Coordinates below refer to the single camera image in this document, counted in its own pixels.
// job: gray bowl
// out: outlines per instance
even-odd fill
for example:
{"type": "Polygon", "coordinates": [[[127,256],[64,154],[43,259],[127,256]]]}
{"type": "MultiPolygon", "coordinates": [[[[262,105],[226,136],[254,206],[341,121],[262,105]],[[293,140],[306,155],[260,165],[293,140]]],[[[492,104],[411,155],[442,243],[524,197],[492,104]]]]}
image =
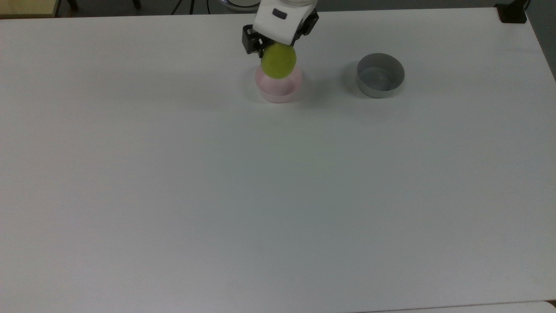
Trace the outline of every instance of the gray bowl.
{"type": "Polygon", "coordinates": [[[404,78],[401,63],[384,53],[367,55],[357,64],[357,85],[365,95],[373,98],[390,96],[404,78]]]}

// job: black object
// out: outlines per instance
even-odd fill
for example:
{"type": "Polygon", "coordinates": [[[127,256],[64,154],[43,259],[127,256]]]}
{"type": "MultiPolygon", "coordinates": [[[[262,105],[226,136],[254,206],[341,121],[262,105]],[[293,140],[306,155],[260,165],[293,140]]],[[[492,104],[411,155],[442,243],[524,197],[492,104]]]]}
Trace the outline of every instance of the black object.
{"type": "Polygon", "coordinates": [[[527,16],[525,15],[524,5],[528,0],[514,0],[510,4],[496,4],[494,7],[498,9],[498,16],[502,23],[525,24],[527,16]]]}
{"type": "MultiPolygon", "coordinates": [[[[191,8],[189,9],[189,14],[192,13],[193,11],[193,4],[195,3],[195,0],[191,0],[191,8]]],[[[174,15],[174,13],[176,13],[177,9],[179,8],[181,4],[181,0],[179,0],[176,4],[176,7],[174,8],[174,10],[172,10],[172,13],[170,13],[170,15],[174,15]]]]}
{"type": "Polygon", "coordinates": [[[69,3],[69,7],[74,10],[77,11],[79,10],[79,6],[77,5],[77,2],[75,0],[68,0],[69,3]]]}
{"type": "Polygon", "coordinates": [[[282,12],[279,9],[274,9],[274,11],[272,12],[272,15],[274,15],[277,18],[281,18],[281,19],[286,19],[286,17],[287,17],[287,13],[282,12]]]}
{"type": "MultiPolygon", "coordinates": [[[[311,12],[311,14],[309,14],[309,16],[307,16],[307,18],[305,19],[305,21],[299,26],[299,28],[297,29],[297,31],[295,32],[295,36],[294,36],[294,40],[291,43],[291,46],[293,46],[295,44],[295,41],[297,41],[299,38],[301,38],[301,36],[305,35],[309,35],[313,29],[313,27],[315,27],[315,24],[317,23],[317,21],[319,20],[319,15],[316,13],[316,10],[313,10],[311,12]]],[[[257,52],[259,54],[259,57],[262,57],[264,54],[264,50],[265,48],[274,43],[274,40],[263,36],[262,34],[257,33],[254,29],[253,29],[253,25],[245,25],[243,27],[243,36],[241,39],[241,42],[243,43],[243,46],[245,48],[245,52],[247,52],[247,54],[252,54],[254,52],[257,52]]]]}
{"type": "MultiPolygon", "coordinates": [[[[79,6],[77,5],[76,0],[68,0],[68,4],[73,11],[79,11],[79,6]]],[[[140,9],[141,0],[133,0],[133,5],[135,6],[135,8],[140,9]]],[[[56,8],[56,14],[58,14],[58,9],[59,9],[59,3],[58,3],[58,8],[56,8]]]]}

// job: black cable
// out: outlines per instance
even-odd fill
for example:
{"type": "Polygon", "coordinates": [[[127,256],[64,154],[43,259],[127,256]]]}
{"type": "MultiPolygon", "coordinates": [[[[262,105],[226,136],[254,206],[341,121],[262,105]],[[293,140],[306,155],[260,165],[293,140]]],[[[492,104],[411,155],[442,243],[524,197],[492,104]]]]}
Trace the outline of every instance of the black cable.
{"type": "Polygon", "coordinates": [[[176,7],[174,8],[174,11],[172,11],[172,14],[170,14],[170,15],[174,15],[174,13],[176,13],[176,10],[177,10],[177,8],[180,6],[180,4],[181,4],[181,0],[179,0],[179,1],[177,2],[176,7]]]}
{"type": "Polygon", "coordinates": [[[58,1],[58,5],[56,6],[56,13],[54,14],[55,17],[60,17],[60,16],[58,15],[58,11],[60,11],[60,3],[61,3],[61,2],[62,2],[62,1],[58,1]]]}

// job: green ball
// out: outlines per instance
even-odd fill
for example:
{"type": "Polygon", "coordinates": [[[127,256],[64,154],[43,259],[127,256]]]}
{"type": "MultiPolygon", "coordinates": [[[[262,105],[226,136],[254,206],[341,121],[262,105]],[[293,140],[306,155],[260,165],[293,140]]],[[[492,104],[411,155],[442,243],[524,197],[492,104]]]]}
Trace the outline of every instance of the green ball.
{"type": "Polygon", "coordinates": [[[283,79],[293,72],[296,61],[297,57],[292,46],[275,42],[265,49],[261,68],[268,77],[283,79]]]}

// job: floor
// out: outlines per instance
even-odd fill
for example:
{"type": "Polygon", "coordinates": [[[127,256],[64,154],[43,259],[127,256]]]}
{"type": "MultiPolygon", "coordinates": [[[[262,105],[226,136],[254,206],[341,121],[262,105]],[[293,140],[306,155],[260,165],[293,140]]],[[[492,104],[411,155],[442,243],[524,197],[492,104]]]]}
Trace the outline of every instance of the floor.
{"type": "MultiPolygon", "coordinates": [[[[509,0],[319,0],[318,11],[350,11],[364,9],[414,9],[492,7],[509,0]]],[[[136,16],[170,14],[234,14],[220,0],[141,0],[141,9],[135,9],[132,0],[77,0],[79,10],[70,9],[66,0],[60,0],[58,16],[136,16]]],[[[531,24],[556,77],[556,0],[531,0],[527,10],[531,24]]]]}

